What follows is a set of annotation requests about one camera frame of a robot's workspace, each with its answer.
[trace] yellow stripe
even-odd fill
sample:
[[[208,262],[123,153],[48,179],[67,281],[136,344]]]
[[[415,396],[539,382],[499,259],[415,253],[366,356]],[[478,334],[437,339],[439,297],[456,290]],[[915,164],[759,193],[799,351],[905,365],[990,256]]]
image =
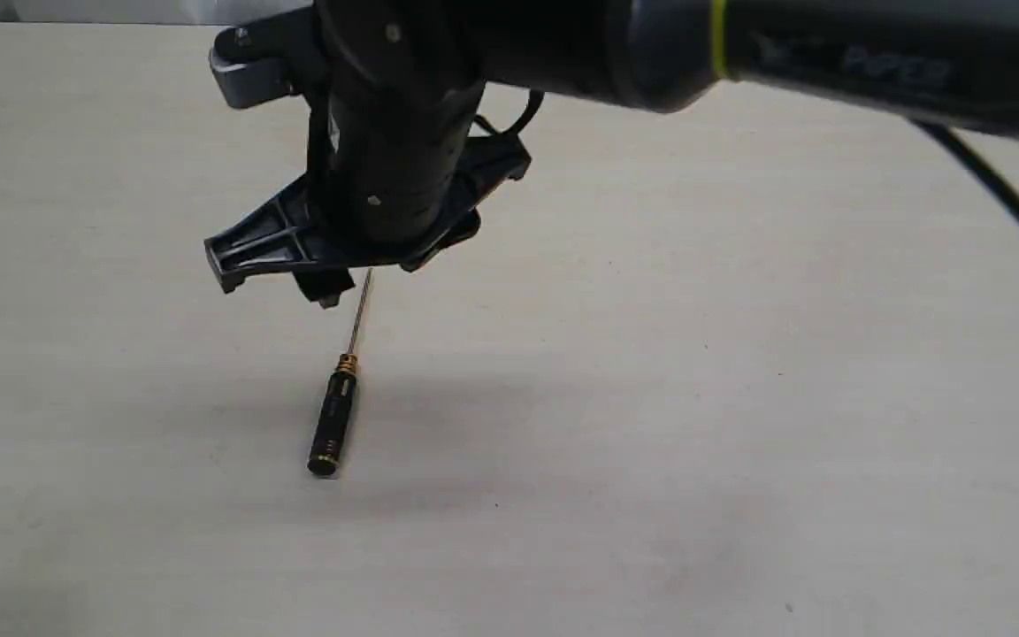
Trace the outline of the yellow stripe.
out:
[[[734,79],[726,61],[726,3],[729,0],[710,0],[710,64],[718,79]]]

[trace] robotic arm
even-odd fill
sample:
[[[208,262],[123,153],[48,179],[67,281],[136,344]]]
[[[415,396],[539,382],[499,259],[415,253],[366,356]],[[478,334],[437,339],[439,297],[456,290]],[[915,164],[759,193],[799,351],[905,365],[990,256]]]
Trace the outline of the robotic arm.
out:
[[[332,307],[352,267],[418,270],[478,232],[546,92],[668,113],[751,81],[1019,138],[1019,0],[315,0],[219,33],[211,71],[231,108],[311,108],[305,173],[207,238],[211,268]],[[530,90],[502,131],[488,82]]]

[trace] table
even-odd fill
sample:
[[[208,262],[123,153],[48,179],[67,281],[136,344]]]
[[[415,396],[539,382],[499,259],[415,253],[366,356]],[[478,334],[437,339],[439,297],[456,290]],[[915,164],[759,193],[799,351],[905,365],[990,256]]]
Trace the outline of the table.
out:
[[[0,634],[1019,634],[1019,230],[929,141],[551,98],[481,233],[379,272],[320,483],[355,304],[207,269],[306,131],[214,33],[0,24]]]

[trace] screwdriver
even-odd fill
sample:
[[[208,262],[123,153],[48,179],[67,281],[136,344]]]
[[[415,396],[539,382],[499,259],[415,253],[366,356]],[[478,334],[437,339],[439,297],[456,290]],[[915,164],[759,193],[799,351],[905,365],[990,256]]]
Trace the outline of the screwdriver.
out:
[[[344,447],[344,435],[352,420],[352,403],[357,395],[357,337],[360,335],[360,321],[368,306],[368,293],[372,289],[372,269],[365,275],[364,289],[360,290],[360,306],[357,318],[352,323],[352,338],[348,350],[340,355],[336,371],[328,378],[325,402],[320,407],[317,432],[312,438],[309,452],[309,472],[323,479],[330,479],[340,468],[340,452]]]

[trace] metal shaft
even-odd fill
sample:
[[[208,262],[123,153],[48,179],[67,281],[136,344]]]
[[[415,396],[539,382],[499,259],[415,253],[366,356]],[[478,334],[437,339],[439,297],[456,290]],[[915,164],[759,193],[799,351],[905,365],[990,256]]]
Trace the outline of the metal shaft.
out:
[[[355,319],[355,322],[352,323],[352,338],[348,339],[347,354],[352,356],[356,356],[357,354],[357,338],[360,337],[360,321],[364,318],[365,307],[368,307],[368,293],[372,289],[371,267],[369,267],[368,273],[365,274],[363,287],[364,289],[360,290],[360,305],[357,306],[357,318]]]

